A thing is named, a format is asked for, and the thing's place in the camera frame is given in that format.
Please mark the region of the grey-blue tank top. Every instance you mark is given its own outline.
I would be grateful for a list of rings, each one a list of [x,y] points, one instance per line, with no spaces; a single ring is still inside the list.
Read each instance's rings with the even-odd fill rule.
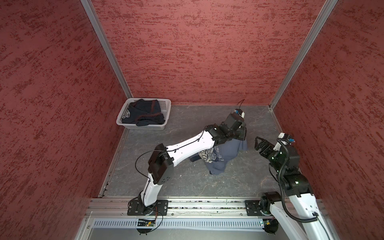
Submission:
[[[211,175],[219,175],[225,171],[227,163],[236,158],[239,152],[247,150],[247,140],[241,141],[233,139],[227,141],[225,144],[200,151],[192,155],[189,159],[191,162],[201,160]]]

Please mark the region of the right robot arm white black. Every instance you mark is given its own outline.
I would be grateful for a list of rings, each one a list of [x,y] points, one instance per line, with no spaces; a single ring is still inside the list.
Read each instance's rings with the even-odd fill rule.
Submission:
[[[256,137],[255,150],[269,161],[279,192],[265,193],[260,212],[274,217],[290,240],[332,240],[334,236],[317,204],[308,179],[299,169],[300,155],[294,139],[281,133],[274,145]]]

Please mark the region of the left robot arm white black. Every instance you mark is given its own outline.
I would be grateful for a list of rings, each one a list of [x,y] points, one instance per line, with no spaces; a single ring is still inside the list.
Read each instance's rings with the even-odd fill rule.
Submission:
[[[182,161],[232,140],[244,141],[247,132],[244,116],[241,109],[235,109],[220,125],[208,125],[195,137],[173,146],[157,145],[148,162],[148,180],[139,195],[142,206],[146,209],[156,203],[162,185],[173,176],[174,168]]]

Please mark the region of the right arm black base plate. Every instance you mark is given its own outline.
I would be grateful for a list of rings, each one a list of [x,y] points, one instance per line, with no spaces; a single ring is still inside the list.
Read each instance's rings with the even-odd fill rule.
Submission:
[[[245,209],[249,217],[271,216],[270,201],[261,200],[246,200]]]

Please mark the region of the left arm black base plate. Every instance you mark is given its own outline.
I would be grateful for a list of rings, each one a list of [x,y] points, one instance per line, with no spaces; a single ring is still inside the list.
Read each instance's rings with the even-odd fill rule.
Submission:
[[[128,216],[166,216],[168,200],[157,200],[150,206],[145,206],[139,197],[131,199],[128,203]]]

